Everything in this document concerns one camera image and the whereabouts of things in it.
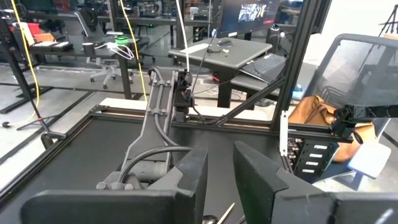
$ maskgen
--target office chair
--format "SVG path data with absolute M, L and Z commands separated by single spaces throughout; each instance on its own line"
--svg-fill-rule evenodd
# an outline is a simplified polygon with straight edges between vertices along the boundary
M 106 37 L 104 34 L 96 16 L 96 13 L 92 9 L 82 8 L 79 11 L 75 12 L 75 15 L 79 19 L 80 25 L 83 28 L 83 32 L 87 37 Z M 93 64 L 91 58 L 87 58 L 87 64 Z M 116 59 L 113 60 L 99 60 L 98 58 L 95 60 L 95 65 L 101 66 L 103 69 L 102 72 L 98 72 L 92 74 L 90 76 L 90 82 L 95 82 L 94 77 L 99 77 L 105 75 L 105 79 L 103 81 L 103 88 L 107 89 L 106 85 L 110 78 L 113 80 L 116 79 L 116 75 L 121 77 L 119 62 Z M 133 84 L 131 77 L 129 77 L 130 84 Z
M 318 95 L 335 108 L 346 104 L 398 104 L 398 77 L 395 75 L 398 72 L 397 50 L 396 40 L 341 34 L 336 37 L 326 53 L 304 96 Z M 373 121 L 378 139 L 389 120 L 378 118 Z M 319 180 L 351 172 L 347 168 L 348 162 L 332 162 Z M 335 180 L 357 190 L 362 177 L 363 175 L 357 172 L 354 182 L 341 176 Z

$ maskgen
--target desk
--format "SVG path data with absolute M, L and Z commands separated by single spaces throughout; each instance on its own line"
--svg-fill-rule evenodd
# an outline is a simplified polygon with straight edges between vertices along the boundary
M 315 71 L 317 70 L 316 65 L 312 65 L 309 63 L 303 63 L 301 66 L 300 74 L 298 75 L 297 84 L 300 84 L 303 88 L 303 92 L 307 89 L 310 84 L 312 77 L 314 76 Z M 267 87 L 268 84 L 266 82 L 262 82 L 257 78 L 253 78 L 249 75 L 241 73 L 237 75 L 235 78 L 231 80 L 231 84 L 235 90 L 243 91 L 248 94 L 248 97 L 256 94 L 258 91 Z M 271 96 L 268 98 L 276 101 L 279 96 L 279 89 L 273 91 Z M 300 98 L 296 98 L 293 96 L 293 100 L 300 101 Z
M 47 52 L 32 49 L 30 52 L 36 55 L 56 55 L 56 56 L 72 56 L 72 57 L 86 57 L 82 50 L 82 43 L 84 42 L 114 42 L 113 37 L 83 37 L 80 35 L 69 35 L 67 40 L 73 44 L 73 49 L 64 52 Z M 124 97 L 127 100 L 131 100 L 131 89 L 129 81 L 129 72 L 127 70 L 127 59 L 119 56 L 118 54 L 108 50 L 106 47 L 102 49 L 96 49 L 95 54 L 97 57 L 102 59 L 117 59 L 120 63 L 120 71 L 122 75 Z
M 146 102 L 135 100 L 105 99 L 101 104 L 132 110 L 145 110 L 146 108 Z M 209 110 L 201 106 L 197 106 L 197 109 L 204 116 L 217 115 L 219 109 L 223 110 L 221 108 Z M 262 112 L 243 111 L 240 117 L 262 120 L 263 117 L 259 116 L 260 113 Z M 43 169 L 38 170 L 38 173 L 25 184 L 24 188 L 13 191 L 13 196 L 10 195 L 13 200 L 2 205 L 1 223 L 20 223 L 19 209 L 21 205 L 31 196 L 45 189 L 94 190 L 98 180 L 103 180 L 120 165 L 128 145 L 140 135 L 141 123 L 131 120 L 128 116 L 120 118 L 98 117 L 86 123 L 86 126 L 67 146 L 59 151 L 51 161 L 46 162 L 47 165 Z M 181 145 L 208 150 L 205 215 L 212 214 L 220 218 L 232 203 L 236 203 L 223 224 L 235 224 L 243 215 L 234 178 L 233 142 L 244 141 L 282 165 L 276 138 L 264 136 L 261 131 L 244 133 L 223 131 L 222 129 L 207 130 L 199 126 L 190 128 L 184 124 L 174 123 L 170 135 Z M 20 153 L 31 151 L 32 149 L 27 146 Z M 49 153 L 51 154 L 51 149 L 45 151 L 36 161 L 41 161 L 46 156 L 49 158 Z M 18 161 L 9 162 L 14 162 L 15 166 L 28 165 Z M 9 173 L 9 169 L 2 171 L 4 173 L 0 173 L 0 175 Z
M 257 58 L 258 56 L 267 52 L 271 49 L 271 44 L 265 44 L 260 42 L 253 42 L 247 40 L 239 40 L 228 38 L 233 43 L 233 47 L 226 48 L 229 50 L 228 54 L 224 53 L 206 53 L 205 60 L 203 61 L 203 67 L 218 72 L 218 78 L 220 83 L 228 82 L 234 78 L 238 73 L 238 69 L 246 64 L 247 61 Z M 195 42 L 188 46 L 196 46 L 199 44 L 209 44 L 211 39 L 202 40 Z M 212 45 L 216 47 L 216 43 L 219 39 L 213 40 Z M 205 55 L 206 49 L 198 50 L 189 54 L 190 64 L 199 66 Z M 169 54 L 177 57 L 180 62 L 185 62 L 185 53 L 181 50 L 170 50 Z M 231 104 L 232 84 L 225 83 L 218 87 L 218 107 L 229 108 Z

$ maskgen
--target monitor screen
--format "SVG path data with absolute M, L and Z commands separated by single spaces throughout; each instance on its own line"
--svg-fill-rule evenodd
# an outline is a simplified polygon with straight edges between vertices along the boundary
M 275 21 L 280 0 L 223 0 L 218 36 L 264 30 Z

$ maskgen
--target black mesh chair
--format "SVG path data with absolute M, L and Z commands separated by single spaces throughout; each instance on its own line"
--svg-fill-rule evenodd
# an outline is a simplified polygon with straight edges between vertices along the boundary
M 398 41 L 382 37 L 341 34 L 311 80 L 305 96 L 318 95 L 335 108 L 345 104 L 381 106 L 398 104 Z M 384 131 L 388 118 L 373 121 L 376 136 Z M 348 162 L 332 162 L 320 180 L 347 172 Z M 357 190 L 362 175 L 353 182 L 335 179 Z

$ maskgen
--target white label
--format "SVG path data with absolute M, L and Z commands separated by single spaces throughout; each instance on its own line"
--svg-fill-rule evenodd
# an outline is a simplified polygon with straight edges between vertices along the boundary
M 280 115 L 280 131 L 279 131 L 279 152 L 280 156 L 287 156 L 287 131 L 289 120 L 286 111 L 282 111 Z
M 228 34 L 228 37 L 234 37 L 234 36 L 236 36 L 237 34 L 238 34 L 238 32 L 233 32 L 233 33 Z
M 192 53 L 195 53 L 195 52 L 197 52 L 199 50 L 206 49 L 208 46 L 209 46 L 209 44 L 198 44 L 198 45 L 191 46 L 191 47 L 189 47 L 187 49 L 183 49 L 180 52 L 181 53 L 187 53 L 188 52 L 188 54 L 192 54 Z
M 314 170 L 309 170 L 309 169 L 303 169 L 303 172 L 309 172 L 309 173 L 314 173 Z
M 318 163 L 317 162 L 306 162 L 305 165 L 309 165 L 309 166 L 317 166 Z
M 314 153 L 311 153 L 311 154 L 310 154 L 310 157 L 322 158 L 322 155 L 321 155 L 321 154 L 314 154 Z
M 315 145 L 314 149 L 328 149 L 328 146 Z

